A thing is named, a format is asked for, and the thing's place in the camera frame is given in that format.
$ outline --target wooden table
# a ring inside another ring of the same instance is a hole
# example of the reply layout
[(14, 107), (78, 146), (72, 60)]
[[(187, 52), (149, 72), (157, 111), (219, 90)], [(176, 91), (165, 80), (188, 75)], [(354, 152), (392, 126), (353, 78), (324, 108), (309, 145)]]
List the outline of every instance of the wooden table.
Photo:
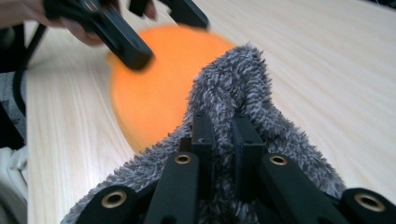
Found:
[[(173, 23), (123, 15), (136, 31)], [(211, 30), (264, 50), (277, 108), (349, 188), (396, 203), (396, 11), (359, 0), (196, 0)], [(134, 156), (108, 95), (106, 46), (49, 30), (27, 74), (29, 223), (58, 223)]]

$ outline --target human hand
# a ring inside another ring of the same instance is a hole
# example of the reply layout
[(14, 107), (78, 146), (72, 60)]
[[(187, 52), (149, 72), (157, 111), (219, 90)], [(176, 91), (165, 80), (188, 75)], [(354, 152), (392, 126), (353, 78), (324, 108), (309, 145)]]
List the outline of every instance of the human hand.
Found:
[[(21, 0), (24, 10), (27, 14), (29, 20), (38, 21), (41, 24), (52, 26), (52, 27), (65, 27), (70, 33), (72, 33), (77, 39), (81, 42), (90, 45), (96, 46), (102, 44), (102, 40), (96, 34), (87, 33), (84, 28), (76, 21), (69, 20), (67, 18), (61, 17), (57, 21), (51, 21), (47, 19), (45, 16), (45, 9), (42, 0)], [(119, 7), (119, 3), (117, 0), (113, 3), (115, 7)], [(155, 20), (156, 18), (156, 9), (152, 0), (149, 1), (148, 6), (145, 10), (145, 15)]]

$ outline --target finger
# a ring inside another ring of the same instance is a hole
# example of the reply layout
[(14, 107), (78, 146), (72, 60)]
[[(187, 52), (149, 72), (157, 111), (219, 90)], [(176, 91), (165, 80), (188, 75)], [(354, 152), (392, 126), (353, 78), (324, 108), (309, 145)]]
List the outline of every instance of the finger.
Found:
[(155, 9), (155, 6), (154, 6), (154, 3), (152, 0), (150, 0), (148, 2), (148, 5), (146, 6), (145, 15), (152, 20), (157, 20), (157, 10)]
[(95, 34), (88, 34), (78, 22), (71, 21), (66, 18), (61, 18), (61, 22), (70, 31), (70, 33), (72, 33), (72, 35), (74, 35), (82, 43), (89, 46), (103, 44), (103, 41), (99, 38), (99, 36)]
[(59, 21), (59, 20), (50, 21), (39, 10), (36, 10), (34, 8), (31, 8), (31, 7), (27, 7), (25, 5), (23, 5), (23, 8), (24, 8), (25, 12), (27, 13), (27, 17), (28, 17), (29, 20), (37, 21), (37, 22), (39, 22), (39, 23), (41, 23), (43, 25), (46, 25), (46, 26), (64, 27), (64, 25), (62, 24), (61, 21)]

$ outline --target black plastic bracket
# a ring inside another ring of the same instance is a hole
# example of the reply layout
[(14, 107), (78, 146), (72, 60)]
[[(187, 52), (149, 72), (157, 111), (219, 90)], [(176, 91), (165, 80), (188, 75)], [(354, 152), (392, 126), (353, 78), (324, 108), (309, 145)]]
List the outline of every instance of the black plastic bracket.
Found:
[(155, 189), (147, 224), (198, 222), (199, 159), (190, 152), (171, 155)]
[(235, 154), (235, 193), (242, 201), (256, 198), (254, 186), (258, 182), (256, 167), (267, 150), (248, 118), (236, 114), (232, 121)]

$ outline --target fuzzy sock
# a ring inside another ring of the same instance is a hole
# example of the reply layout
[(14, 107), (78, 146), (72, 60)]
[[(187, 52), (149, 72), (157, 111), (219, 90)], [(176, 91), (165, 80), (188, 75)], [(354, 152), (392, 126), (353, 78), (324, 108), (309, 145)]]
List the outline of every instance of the fuzzy sock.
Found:
[(191, 137), (192, 117), (197, 111), (211, 120), (216, 142), (213, 158), (216, 193), (212, 201), (200, 202), (200, 223), (257, 223), (253, 204), (238, 201), (233, 192), (231, 121), (236, 111), (250, 120), (269, 152), (294, 159), (320, 190), (341, 197), (346, 188), (342, 179), (309, 144), (306, 134), (275, 108), (270, 88), (261, 52), (250, 45), (229, 50), (203, 68), (194, 80), (180, 126), (91, 189), (62, 223), (75, 223), (93, 196), (108, 186), (123, 185), (139, 191), (159, 179), (167, 157), (177, 151), (179, 139)]

